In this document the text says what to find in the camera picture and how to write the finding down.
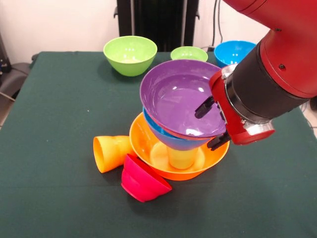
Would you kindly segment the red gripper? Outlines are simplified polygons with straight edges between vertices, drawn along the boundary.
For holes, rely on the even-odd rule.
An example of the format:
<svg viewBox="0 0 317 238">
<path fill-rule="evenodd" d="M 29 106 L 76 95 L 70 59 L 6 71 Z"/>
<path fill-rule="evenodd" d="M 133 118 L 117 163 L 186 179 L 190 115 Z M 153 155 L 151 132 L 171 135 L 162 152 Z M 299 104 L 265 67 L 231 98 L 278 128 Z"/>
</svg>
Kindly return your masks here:
<svg viewBox="0 0 317 238">
<path fill-rule="evenodd" d="M 236 145 L 246 145 L 263 140 L 275 133 L 271 121 L 263 124 L 250 122 L 244 114 L 236 110 L 229 100 L 227 82 L 230 81 L 236 66 L 237 64 L 226 66 L 211 77 L 209 85 L 212 96 L 209 96 L 195 109 L 195 118 L 201 119 L 212 109 L 215 102 L 220 109 L 220 115 L 225 121 L 226 132 L 214 137 L 207 143 L 207 147 L 212 151 L 230 140 Z"/>
</svg>

